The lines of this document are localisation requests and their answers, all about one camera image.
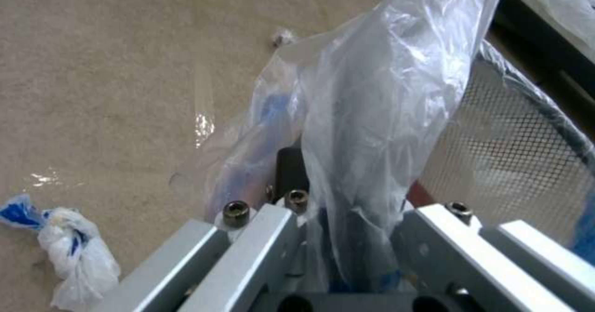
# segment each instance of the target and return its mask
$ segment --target red object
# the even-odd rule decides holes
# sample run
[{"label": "red object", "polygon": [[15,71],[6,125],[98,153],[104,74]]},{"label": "red object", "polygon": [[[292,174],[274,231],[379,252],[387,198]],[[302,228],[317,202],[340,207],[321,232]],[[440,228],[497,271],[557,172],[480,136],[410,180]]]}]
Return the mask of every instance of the red object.
[{"label": "red object", "polygon": [[418,181],[415,181],[413,185],[411,185],[410,190],[407,192],[407,200],[409,200],[415,208],[436,203],[434,198],[430,196]]}]

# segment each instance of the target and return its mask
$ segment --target blue object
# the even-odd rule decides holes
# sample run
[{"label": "blue object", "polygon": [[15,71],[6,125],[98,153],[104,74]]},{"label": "blue object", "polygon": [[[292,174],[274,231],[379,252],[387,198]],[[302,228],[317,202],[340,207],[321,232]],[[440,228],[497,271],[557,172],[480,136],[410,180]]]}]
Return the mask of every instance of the blue object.
[{"label": "blue object", "polygon": [[16,228],[40,230],[45,224],[44,217],[47,214],[31,204],[27,193],[12,197],[0,208],[0,222]]},{"label": "blue object", "polygon": [[585,210],[576,223],[574,244],[570,249],[595,266],[595,192],[587,196]]}]

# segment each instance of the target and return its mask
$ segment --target black plastic part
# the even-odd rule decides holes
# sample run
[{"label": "black plastic part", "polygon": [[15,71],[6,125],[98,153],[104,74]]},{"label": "black plastic part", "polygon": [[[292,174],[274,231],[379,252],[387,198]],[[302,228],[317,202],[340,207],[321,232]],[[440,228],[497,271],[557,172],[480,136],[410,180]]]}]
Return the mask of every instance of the black plastic part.
[{"label": "black plastic part", "polygon": [[291,190],[310,191],[304,156],[299,147],[286,147],[277,152],[277,170],[272,202]]}]

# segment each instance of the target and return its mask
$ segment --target plastic bag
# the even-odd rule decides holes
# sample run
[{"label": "plastic bag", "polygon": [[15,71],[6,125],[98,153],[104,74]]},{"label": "plastic bag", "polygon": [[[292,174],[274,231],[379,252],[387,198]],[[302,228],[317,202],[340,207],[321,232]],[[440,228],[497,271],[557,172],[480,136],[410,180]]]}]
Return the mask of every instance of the plastic bag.
[{"label": "plastic bag", "polygon": [[[319,272],[355,291],[385,290],[402,204],[457,109],[497,0],[385,0],[317,67],[302,151]],[[313,217],[319,217],[314,206]],[[338,278],[329,271],[328,235]]]},{"label": "plastic bag", "polygon": [[38,230],[56,275],[64,281],[53,294],[51,306],[86,311],[118,284],[119,265],[102,240],[97,226],[76,210],[38,211],[26,194],[11,198],[0,209],[2,222]]},{"label": "plastic bag", "polygon": [[196,181],[210,220],[231,200],[259,208],[277,151],[303,131],[319,276],[310,288],[395,285],[388,235],[463,95],[497,1],[385,0],[333,32],[281,47],[242,123],[216,131],[175,177]]},{"label": "plastic bag", "polygon": [[595,0],[538,0],[572,34],[595,50]]}]

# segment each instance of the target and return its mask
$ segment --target white plastic bag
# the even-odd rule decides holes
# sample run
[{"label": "white plastic bag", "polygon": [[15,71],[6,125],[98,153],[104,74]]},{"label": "white plastic bag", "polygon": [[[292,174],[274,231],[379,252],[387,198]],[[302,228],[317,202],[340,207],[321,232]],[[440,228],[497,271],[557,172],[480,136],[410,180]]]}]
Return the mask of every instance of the white plastic bag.
[{"label": "white plastic bag", "polygon": [[595,50],[595,0],[538,0],[559,24]]},{"label": "white plastic bag", "polygon": [[56,275],[64,280],[56,287],[51,306],[87,311],[117,286],[118,263],[97,226],[76,210],[58,207],[38,211],[24,194],[11,198],[0,209],[0,221],[39,230],[39,244],[47,251]]}]

